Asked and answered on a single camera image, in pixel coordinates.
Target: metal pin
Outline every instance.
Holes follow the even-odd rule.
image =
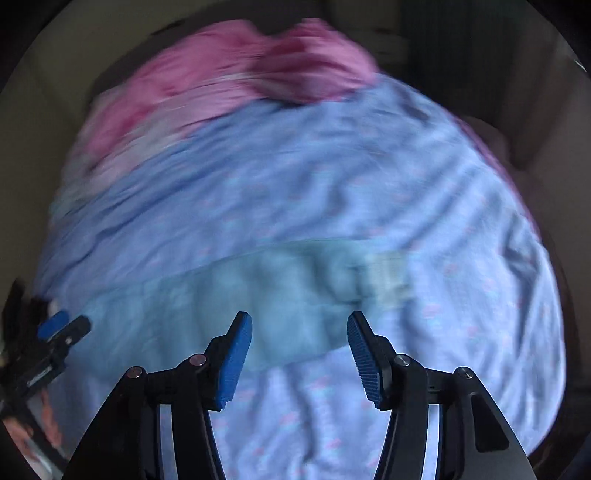
[[[400,365],[401,367],[407,367],[410,365],[410,357],[401,353],[394,357],[394,363],[396,365]]]
[[[205,362],[207,362],[207,357],[202,353],[196,353],[189,359],[189,363],[194,367],[205,365]]]
[[[461,377],[466,378],[467,380],[470,380],[472,377],[474,377],[474,372],[468,367],[460,367],[457,369],[457,372]]]
[[[142,368],[141,367],[131,367],[125,373],[125,375],[127,375],[127,378],[138,378],[138,377],[141,376],[141,374],[142,374]]]

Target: blue gripper pad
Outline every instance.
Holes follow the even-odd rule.
[[[252,340],[252,318],[246,312],[242,313],[242,319],[238,323],[233,323],[230,330],[225,335],[230,343],[228,352],[223,360],[219,371],[219,380],[217,392],[214,401],[221,409],[226,407],[226,403],[234,397],[238,378],[242,372],[244,360]]]
[[[384,405],[385,389],[389,389],[392,383],[392,372],[388,358],[382,352],[363,313],[353,312],[349,316],[347,340],[365,394],[376,408],[381,408]]]
[[[60,310],[53,317],[47,319],[37,329],[37,338],[48,341],[57,332],[70,323],[70,315],[65,310]]]

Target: blue fabric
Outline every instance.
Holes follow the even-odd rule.
[[[352,311],[376,317],[370,270],[378,259],[369,251],[364,241],[290,242],[109,290],[83,309],[92,332],[76,355],[114,383],[130,365],[158,371],[203,352],[245,311],[253,334],[244,371],[308,360],[347,344]]]
[[[254,102],[150,159],[57,225],[37,292],[76,315],[101,291],[266,245],[331,238],[406,252],[411,297],[386,310],[375,332],[427,368],[475,370],[532,451],[564,388],[547,253],[454,119],[387,77],[341,102]],[[386,282],[379,296],[388,291]],[[89,374],[100,355],[79,355],[83,342],[51,386],[70,447],[113,386]],[[110,345],[96,347],[108,356]],[[154,353],[165,348],[174,345],[155,344]],[[213,416],[233,480],[371,479],[387,424],[365,398],[347,347],[244,373],[234,400]],[[434,475],[436,444],[431,418],[425,478]],[[170,449],[165,441],[172,468]]]

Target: pink fabric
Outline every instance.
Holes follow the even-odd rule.
[[[375,73],[367,52],[321,20],[307,19],[279,39],[244,20],[221,22],[145,63],[102,109],[86,151],[100,161],[159,104],[190,89],[206,87],[197,127],[262,96],[298,103],[336,99],[371,83]],[[236,74],[243,78],[226,78]]]
[[[503,179],[503,181],[513,191],[513,194],[515,195],[517,200],[519,200],[519,203],[523,207],[523,210],[525,212],[525,216],[530,221],[530,224],[531,224],[535,234],[538,237],[540,237],[540,229],[538,227],[538,224],[536,223],[533,215],[531,214],[530,209],[525,204],[524,199],[521,196],[521,193],[519,192],[519,189],[517,188],[517,186],[515,185],[515,182],[511,178],[511,175],[509,175],[509,173],[507,172],[507,170],[505,169],[503,164],[499,161],[499,159],[491,151],[491,149],[488,147],[488,145],[486,145],[486,143],[484,143],[484,141],[476,134],[476,132],[472,129],[472,127],[469,124],[467,124],[464,120],[456,117],[455,115],[453,115],[453,118],[455,119],[457,124],[460,126],[462,131],[466,134],[466,136],[470,140],[472,140],[472,143],[474,143],[474,146],[475,146],[476,150],[478,151],[478,153],[480,155],[482,155],[482,157],[485,159],[486,164],[490,168],[495,170],[497,175],[499,177],[501,177]]]
[[[95,101],[64,168],[52,217],[248,102],[336,100],[372,84],[377,71],[364,49],[321,20],[306,19],[279,38],[244,20],[204,28]]]

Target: folded cloth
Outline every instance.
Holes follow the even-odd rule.
[[[52,207],[58,220],[204,122],[253,100],[336,100],[376,81],[372,57],[323,21],[279,38],[244,20],[211,25],[162,51],[97,98]]]
[[[76,355],[111,383],[129,365],[172,368],[203,352],[245,310],[253,335],[244,370],[266,370],[345,345],[352,311],[377,322],[407,297],[398,252],[373,252],[370,241],[288,242],[104,291],[83,309],[93,326]]]

